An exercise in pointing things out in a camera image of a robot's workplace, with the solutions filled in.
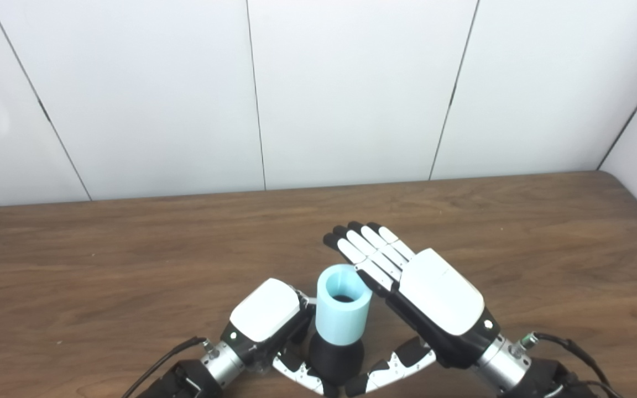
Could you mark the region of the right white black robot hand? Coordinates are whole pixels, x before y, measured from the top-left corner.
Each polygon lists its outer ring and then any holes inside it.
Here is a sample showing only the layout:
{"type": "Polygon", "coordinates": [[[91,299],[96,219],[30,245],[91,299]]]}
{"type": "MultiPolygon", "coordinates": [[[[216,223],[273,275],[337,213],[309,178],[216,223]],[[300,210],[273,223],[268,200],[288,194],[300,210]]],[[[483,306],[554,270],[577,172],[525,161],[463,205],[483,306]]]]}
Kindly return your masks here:
{"type": "Polygon", "coordinates": [[[480,370],[497,342],[500,327],[483,295],[434,249],[410,249],[384,225],[350,222],[325,234],[323,243],[354,266],[362,282],[402,319],[417,337],[381,361],[372,372],[349,380],[350,397],[361,396],[427,367],[480,370]]]}

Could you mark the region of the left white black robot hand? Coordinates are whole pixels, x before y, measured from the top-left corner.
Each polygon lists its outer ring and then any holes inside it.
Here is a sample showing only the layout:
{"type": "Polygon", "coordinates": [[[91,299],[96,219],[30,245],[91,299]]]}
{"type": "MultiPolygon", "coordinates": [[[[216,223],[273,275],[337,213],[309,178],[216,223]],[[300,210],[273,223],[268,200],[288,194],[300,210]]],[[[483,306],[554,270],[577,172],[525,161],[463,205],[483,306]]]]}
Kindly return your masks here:
{"type": "Polygon", "coordinates": [[[294,383],[325,397],[338,388],[294,353],[316,314],[316,298],[276,278],[268,278],[232,311],[220,337],[219,355],[206,363],[225,388],[243,371],[275,369],[294,383]]]}

